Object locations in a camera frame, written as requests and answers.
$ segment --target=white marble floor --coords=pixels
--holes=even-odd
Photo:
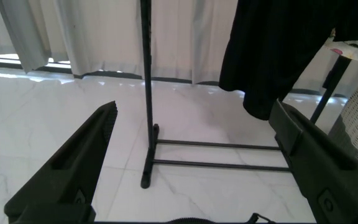
[[[291,174],[155,166],[140,178],[147,152],[144,82],[121,78],[0,69],[0,223],[4,204],[99,106],[115,100],[119,115],[93,200],[97,220],[169,221],[180,217],[244,222],[258,212],[276,222],[314,222]],[[319,97],[285,100],[311,116]],[[214,86],[154,82],[160,138],[275,146],[266,121],[249,116],[242,95]],[[344,100],[332,98],[318,121],[329,131]],[[160,145],[157,158],[286,166],[278,152]]]

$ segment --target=clothes rack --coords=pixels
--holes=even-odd
[[[221,148],[236,148],[236,149],[257,149],[264,151],[281,151],[279,147],[274,146],[251,146],[245,144],[224,144],[215,142],[196,142],[196,141],[178,141],[159,139],[158,133],[160,127],[158,124],[153,124],[153,109],[152,109],[152,84],[151,84],[151,0],[140,0],[140,13],[142,24],[142,45],[143,45],[143,59],[144,59],[144,75],[145,75],[145,96],[146,96],[146,112],[147,112],[147,132],[149,139],[149,148],[145,159],[144,170],[140,186],[144,189],[150,187],[153,166],[160,165],[175,165],[175,166],[195,166],[195,167],[214,167],[214,168],[229,168],[229,169],[247,169],[247,170],[264,170],[264,171],[279,171],[291,172],[287,167],[272,167],[272,166],[253,166],[253,165],[237,165],[237,164],[220,164],[212,162],[192,162],[192,161],[173,161],[155,159],[155,151],[157,144],[177,144],[182,146],[209,146]],[[333,67],[324,85],[327,88],[326,93],[322,97],[316,111],[312,116],[312,121],[315,123],[318,116],[321,114],[325,104],[331,97],[337,83],[341,79],[346,70],[350,59],[340,56]]]

